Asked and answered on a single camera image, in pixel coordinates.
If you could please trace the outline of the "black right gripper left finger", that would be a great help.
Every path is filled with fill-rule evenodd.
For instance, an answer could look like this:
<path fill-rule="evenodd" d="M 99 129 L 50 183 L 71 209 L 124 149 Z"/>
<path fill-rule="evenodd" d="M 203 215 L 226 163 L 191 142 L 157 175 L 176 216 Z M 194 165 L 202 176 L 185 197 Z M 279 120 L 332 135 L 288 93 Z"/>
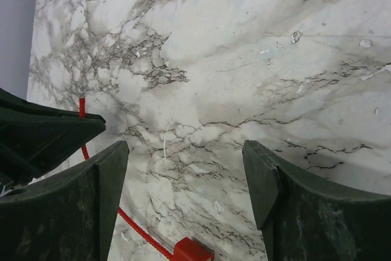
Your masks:
<path fill-rule="evenodd" d="M 128 164 L 117 141 L 1 197 L 1 260 L 107 260 Z"/>

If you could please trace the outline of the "red padlock with cable shackle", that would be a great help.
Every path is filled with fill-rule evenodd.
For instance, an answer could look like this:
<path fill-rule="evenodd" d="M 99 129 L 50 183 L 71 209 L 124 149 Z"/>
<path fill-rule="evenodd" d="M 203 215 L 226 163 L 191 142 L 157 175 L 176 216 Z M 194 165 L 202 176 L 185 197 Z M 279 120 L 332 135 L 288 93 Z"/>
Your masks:
<path fill-rule="evenodd" d="M 118 215 L 147 243 L 152 245 L 159 253 L 170 261 L 213 261 L 214 256 L 194 240 L 185 237 L 174 246 L 174 251 L 170 252 L 162 244 L 158 243 L 151 235 L 134 222 L 120 207 Z"/>

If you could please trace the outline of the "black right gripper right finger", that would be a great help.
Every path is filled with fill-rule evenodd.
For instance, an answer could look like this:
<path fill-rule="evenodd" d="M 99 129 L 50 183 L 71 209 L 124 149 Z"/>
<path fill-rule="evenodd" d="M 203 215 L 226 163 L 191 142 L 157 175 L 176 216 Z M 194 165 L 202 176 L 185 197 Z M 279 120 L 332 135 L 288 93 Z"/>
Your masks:
<path fill-rule="evenodd" d="M 390 197 L 327 180 L 245 141 L 243 164 L 269 260 L 389 260 Z"/>

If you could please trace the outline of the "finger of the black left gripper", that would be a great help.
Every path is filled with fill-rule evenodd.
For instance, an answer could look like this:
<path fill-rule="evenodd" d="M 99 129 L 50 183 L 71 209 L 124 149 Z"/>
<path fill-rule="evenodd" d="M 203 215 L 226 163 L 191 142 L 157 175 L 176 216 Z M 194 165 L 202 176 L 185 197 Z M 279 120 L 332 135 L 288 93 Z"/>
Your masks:
<path fill-rule="evenodd" d="M 1 186 L 26 186 L 106 129 L 98 114 L 30 103 L 1 90 Z"/>

